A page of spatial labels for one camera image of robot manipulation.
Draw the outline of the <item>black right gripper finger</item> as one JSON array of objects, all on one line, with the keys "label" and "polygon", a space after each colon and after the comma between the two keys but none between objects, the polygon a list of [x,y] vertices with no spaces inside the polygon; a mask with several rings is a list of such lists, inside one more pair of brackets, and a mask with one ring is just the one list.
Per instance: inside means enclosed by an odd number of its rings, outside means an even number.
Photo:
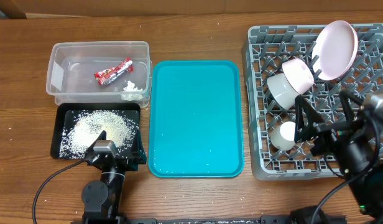
[{"label": "black right gripper finger", "polygon": [[339,92],[339,99],[341,102],[341,106],[343,109],[343,113],[345,115],[345,119],[347,123],[352,123],[354,121],[354,112],[352,110],[351,104],[349,103],[352,101],[353,103],[357,104],[358,106],[362,105],[362,98],[352,94],[348,90],[341,90]]},{"label": "black right gripper finger", "polygon": [[295,134],[294,142],[305,142],[318,136],[316,126],[325,122],[323,117],[304,99],[302,95],[295,98]]}]

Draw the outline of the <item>grey small bowl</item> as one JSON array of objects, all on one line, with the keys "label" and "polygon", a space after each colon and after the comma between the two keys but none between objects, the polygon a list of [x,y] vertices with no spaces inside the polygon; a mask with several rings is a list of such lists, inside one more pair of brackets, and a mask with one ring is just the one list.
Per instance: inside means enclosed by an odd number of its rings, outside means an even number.
[{"label": "grey small bowl", "polygon": [[289,110],[295,104],[299,93],[293,89],[283,73],[269,77],[267,85],[274,100],[283,109]]}]

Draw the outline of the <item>white rice pile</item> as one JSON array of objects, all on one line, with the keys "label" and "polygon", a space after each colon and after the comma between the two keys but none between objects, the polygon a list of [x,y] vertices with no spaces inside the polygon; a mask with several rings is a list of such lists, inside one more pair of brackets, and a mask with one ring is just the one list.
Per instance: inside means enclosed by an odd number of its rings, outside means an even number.
[{"label": "white rice pile", "polygon": [[139,125],[131,116],[136,111],[124,110],[69,110],[65,114],[63,129],[59,136],[60,159],[82,159],[86,150],[105,131],[106,139],[114,142],[118,153],[130,149]]}]

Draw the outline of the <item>white cup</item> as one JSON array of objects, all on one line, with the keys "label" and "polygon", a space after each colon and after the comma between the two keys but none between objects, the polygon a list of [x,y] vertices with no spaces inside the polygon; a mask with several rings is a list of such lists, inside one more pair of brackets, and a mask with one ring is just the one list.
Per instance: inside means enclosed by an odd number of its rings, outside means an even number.
[{"label": "white cup", "polygon": [[294,145],[295,123],[287,121],[276,127],[270,134],[272,145],[280,151],[291,150]]}]

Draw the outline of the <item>white tissue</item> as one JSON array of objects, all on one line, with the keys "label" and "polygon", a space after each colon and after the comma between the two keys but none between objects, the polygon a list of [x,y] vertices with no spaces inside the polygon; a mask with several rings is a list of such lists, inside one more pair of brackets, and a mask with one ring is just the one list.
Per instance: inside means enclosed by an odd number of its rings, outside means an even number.
[{"label": "white tissue", "polygon": [[136,84],[131,82],[130,80],[127,81],[127,86],[123,88],[121,99],[124,101],[138,101],[142,100],[143,96],[140,93],[140,91],[144,91],[143,89],[139,89],[136,87]]}]

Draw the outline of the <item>pink plate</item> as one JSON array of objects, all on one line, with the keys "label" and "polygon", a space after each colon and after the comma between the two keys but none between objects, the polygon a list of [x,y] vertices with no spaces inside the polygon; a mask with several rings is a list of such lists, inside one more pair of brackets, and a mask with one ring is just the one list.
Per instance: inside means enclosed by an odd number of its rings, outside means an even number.
[{"label": "pink plate", "polygon": [[345,74],[354,62],[358,51],[358,37],[346,21],[328,24],[318,35],[312,50],[314,72],[320,70],[320,80],[334,80]]}]

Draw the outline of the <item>red snack wrapper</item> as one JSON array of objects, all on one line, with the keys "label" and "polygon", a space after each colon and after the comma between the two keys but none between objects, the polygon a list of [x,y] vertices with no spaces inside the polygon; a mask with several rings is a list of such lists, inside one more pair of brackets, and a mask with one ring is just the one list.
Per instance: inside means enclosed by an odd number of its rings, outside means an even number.
[{"label": "red snack wrapper", "polygon": [[123,73],[132,73],[133,70],[133,61],[130,58],[126,58],[116,67],[96,72],[94,77],[99,85],[109,85]]}]

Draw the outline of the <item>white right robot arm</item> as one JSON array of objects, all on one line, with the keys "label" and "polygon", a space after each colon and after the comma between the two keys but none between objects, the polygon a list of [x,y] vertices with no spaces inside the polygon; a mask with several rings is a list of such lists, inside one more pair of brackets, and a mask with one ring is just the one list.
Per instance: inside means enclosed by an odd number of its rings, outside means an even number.
[{"label": "white right robot arm", "polygon": [[313,156],[334,156],[344,181],[315,207],[292,212],[297,223],[331,223],[322,206],[337,191],[348,186],[360,212],[383,223],[383,162],[380,161],[383,135],[383,92],[360,98],[348,90],[339,93],[345,119],[326,124],[321,115],[302,97],[295,99],[295,142],[312,140]]}]

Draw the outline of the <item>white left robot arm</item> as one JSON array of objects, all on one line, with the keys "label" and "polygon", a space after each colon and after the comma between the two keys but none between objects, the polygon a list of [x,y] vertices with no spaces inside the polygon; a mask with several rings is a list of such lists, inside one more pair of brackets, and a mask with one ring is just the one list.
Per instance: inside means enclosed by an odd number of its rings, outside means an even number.
[{"label": "white left robot arm", "polygon": [[85,206],[82,224],[130,222],[119,212],[119,206],[126,172],[137,171],[139,165],[147,162],[140,132],[136,132],[125,156],[117,158],[117,153],[115,143],[106,139],[106,131],[102,131],[86,150],[85,162],[99,169],[101,177],[88,182],[82,190],[81,199]]}]

